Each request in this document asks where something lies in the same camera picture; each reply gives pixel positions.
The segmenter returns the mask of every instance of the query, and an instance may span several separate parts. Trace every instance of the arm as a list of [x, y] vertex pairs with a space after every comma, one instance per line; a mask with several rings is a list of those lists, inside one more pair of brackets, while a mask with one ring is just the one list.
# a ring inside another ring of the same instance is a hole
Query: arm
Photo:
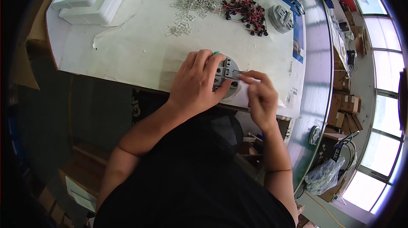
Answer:
[[293, 196], [290, 156], [276, 121], [278, 93], [271, 80], [263, 73], [244, 72], [240, 79], [249, 84], [248, 107], [251, 109], [251, 118], [264, 136], [263, 161], [266, 172], [264, 187], [288, 209], [297, 225], [298, 209]]
[[225, 56], [212, 54], [207, 49], [190, 52], [176, 73], [168, 101], [122, 137], [106, 166], [96, 211], [108, 195], [134, 171], [140, 157], [148, 153], [165, 134], [196, 114], [215, 106], [229, 92], [231, 80], [225, 80], [213, 92], [215, 73]]

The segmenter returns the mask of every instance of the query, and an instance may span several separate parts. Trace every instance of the metal staple pile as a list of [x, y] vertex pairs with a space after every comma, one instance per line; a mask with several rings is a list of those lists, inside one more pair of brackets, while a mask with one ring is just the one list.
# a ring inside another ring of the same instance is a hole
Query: metal staple pile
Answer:
[[223, 8], [223, 0], [177, 0], [175, 3], [171, 4], [171, 7], [177, 9], [176, 16], [177, 19], [174, 22], [176, 26], [165, 26], [163, 29], [165, 31], [170, 31], [166, 33], [166, 37], [170, 35], [181, 36], [183, 33], [189, 35], [191, 33], [191, 28], [188, 25], [188, 21], [194, 21], [196, 18], [189, 14], [190, 11], [196, 11], [198, 16], [205, 18], [208, 12], [221, 13]]

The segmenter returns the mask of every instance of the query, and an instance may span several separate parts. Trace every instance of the window frame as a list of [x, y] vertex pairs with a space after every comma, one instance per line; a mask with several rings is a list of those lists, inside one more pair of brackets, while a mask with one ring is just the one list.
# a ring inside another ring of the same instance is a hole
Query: window frame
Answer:
[[[366, 35], [366, 36], [368, 37], [368, 41], [369, 41], [369, 44], [370, 44], [370, 52], [371, 52], [372, 59], [373, 59], [373, 64], [374, 64], [374, 83], [375, 83], [375, 84], [374, 84], [374, 94], [375, 94], [375, 99], [377, 98], [377, 96], [385, 96], [385, 97], [389, 97], [389, 98], [398, 99], [398, 93], [377, 88], [377, 76], [376, 76], [376, 69], [375, 69], [376, 67], [375, 67], [374, 51], [386, 51], [386, 52], [396, 52], [396, 53], [403, 53], [403, 52], [402, 52], [402, 50], [400, 51], [400, 50], [385, 49], [385, 48], [373, 48], [373, 47], [371, 46], [370, 35], [368, 34], [368, 31], [367, 31], [368, 28], [367, 28], [367, 25], [366, 25], [364, 19], [365, 19], [365, 18], [369, 18], [369, 17], [376, 17], [376, 18], [377, 18], [377, 17], [385, 17], [385, 18], [390, 18], [391, 21], [392, 21], [392, 25], [393, 25], [394, 28], [396, 29], [396, 27], [395, 27], [395, 22], [394, 22], [393, 18], [391, 18], [390, 13], [389, 13], [389, 10], [387, 9], [387, 7], [384, 6], [385, 3], [384, 3], [383, 0], [380, 0], [380, 2], [382, 3], [383, 7], [385, 8], [385, 11], [387, 12], [387, 14], [364, 14], [364, 13], [362, 12], [361, 8], [360, 8], [360, 5], [359, 5], [358, 1], [357, 1], [357, 0], [353, 0], [353, 1], [354, 1], [354, 4], [356, 5], [356, 8], [359, 10], [360, 14], [361, 14], [362, 17], [363, 17], [363, 26], [364, 26], [364, 28], [366, 29], [366, 32], [367, 32], [367, 35]], [[397, 37], [398, 37], [398, 40], [399, 40], [400, 45], [401, 45], [401, 39], [400, 39], [400, 37], [399, 37], [398, 35], [397, 35]], [[373, 111], [372, 111], [372, 119], [371, 119], [371, 121], [370, 121], [370, 125], [369, 125], [369, 128], [368, 128], [368, 137], [367, 137], [367, 139], [366, 139], [365, 145], [364, 145], [364, 147], [363, 147], [363, 149], [362, 149], [361, 155], [360, 155], [360, 157], [359, 157], [359, 159], [358, 159], [356, 165], [354, 166], [354, 171], [353, 171], [353, 173], [352, 173], [352, 175], [351, 175], [351, 179], [350, 179], [349, 183], [347, 184], [347, 186], [344, 188], [344, 191], [347, 190], [347, 187], [349, 186], [350, 182], [352, 181], [352, 179], [353, 179], [353, 177], [354, 177], [354, 175], [356, 174], [357, 171], [359, 171], [359, 172], [361, 172], [361, 173], [363, 173], [363, 174], [365, 174], [365, 175], [367, 175], [367, 176], [370, 176], [370, 177], [372, 177], [372, 178], [374, 178], [374, 179], [376, 179], [376, 180], [379, 180], [379, 181], [385, 183], [385, 187], [383, 188], [381, 194], [378, 196], [378, 198], [376, 199], [376, 201], [374, 202], [374, 204], [373, 204], [372, 207], [370, 208], [369, 212], [371, 212], [371, 211], [373, 210], [373, 208], [375, 207], [375, 205], [376, 205], [377, 202], [379, 201], [380, 197], [381, 197], [382, 194], [384, 193], [384, 190], [385, 190], [385, 188], [387, 187], [387, 185], [390, 185], [390, 186], [394, 186], [394, 185], [395, 185], [395, 181], [396, 181], [396, 180], [394, 181], [394, 183], [391, 183], [391, 182], [390, 182], [390, 179], [391, 179], [391, 177], [392, 177], [392, 175], [393, 175], [393, 173], [394, 173], [394, 170], [395, 170], [395, 167], [396, 167], [396, 165], [397, 165], [397, 162], [398, 162], [398, 158], [399, 158], [399, 156], [400, 156], [400, 153], [403, 151], [402, 148], [403, 148], [403, 143], [404, 143], [404, 135], [403, 135], [403, 134], [401, 134], [401, 136], [398, 137], [398, 136], [395, 136], [395, 135], [392, 135], [392, 134], [386, 133], [386, 132], [384, 132], [384, 131], [381, 131], [381, 130], [378, 130], [378, 129], [373, 128], [376, 105], [377, 105], [377, 102], [375, 101], [375, 103], [374, 103], [374, 108], [373, 108]], [[385, 176], [385, 175], [383, 175], [383, 174], [380, 174], [380, 173], [378, 173], [378, 172], [376, 172], [376, 171], [374, 171], [374, 170], [372, 170], [372, 169], [370, 169], [370, 168], [368, 168], [368, 167], [365, 167], [365, 166], [363, 166], [363, 165], [361, 164], [361, 163], [362, 163], [362, 160], [363, 160], [363, 158], [364, 158], [364, 154], [365, 154], [365, 152], [367, 151], [368, 143], [369, 143], [369, 141], [370, 141], [370, 137], [371, 137], [371, 134], [372, 134], [372, 133], [377, 133], [377, 134], [380, 134], [380, 135], [383, 135], [383, 136], [386, 136], [386, 137], [390, 137], [390, 138], [395, 139], [395, 140], [399, 140], [399, 144], [400, 144], [400, 145], [399, 145], [399, 148], [398, 148], [398, 152], [397, 152], [397, 154], [396, 154], [396, 156], [395, 156], [394, 163], [393, 163], [393, 165], [392, 165], [391, 171], [390, 171], [390, 173], [389, 173], [388, 176]]]

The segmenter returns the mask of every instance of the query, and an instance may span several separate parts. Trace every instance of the hand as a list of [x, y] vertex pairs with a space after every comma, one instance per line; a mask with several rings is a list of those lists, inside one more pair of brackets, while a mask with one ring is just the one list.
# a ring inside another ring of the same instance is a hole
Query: hand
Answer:
[[249, 84], [248, 86], [248, 107], [254, 123], [267, 132], [276, 122], [276, 111], [278, 109], [278, 92], [271, 80], [264, 73], [257, 71], [243, 72], [239, 79]]
[[212, 54], [208, 49], [190, 52], [174, 78], [167, 102], [178, 109], [186, 120], [215, 106], [229, 92], [231, 79], [225, 80], [213, 92], [215, 73], [225, 56]]

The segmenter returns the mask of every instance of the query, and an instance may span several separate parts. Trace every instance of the plastic bag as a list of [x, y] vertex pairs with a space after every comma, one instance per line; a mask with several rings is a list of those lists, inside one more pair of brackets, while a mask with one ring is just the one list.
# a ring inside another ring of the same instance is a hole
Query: plastic bag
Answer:
[[333, 159], [325, 161], [305, 176], [306, 189], [315, 195], [321, 195], [337, 185], [337, 176], [345, 158], [341, 156], [337, 162]]

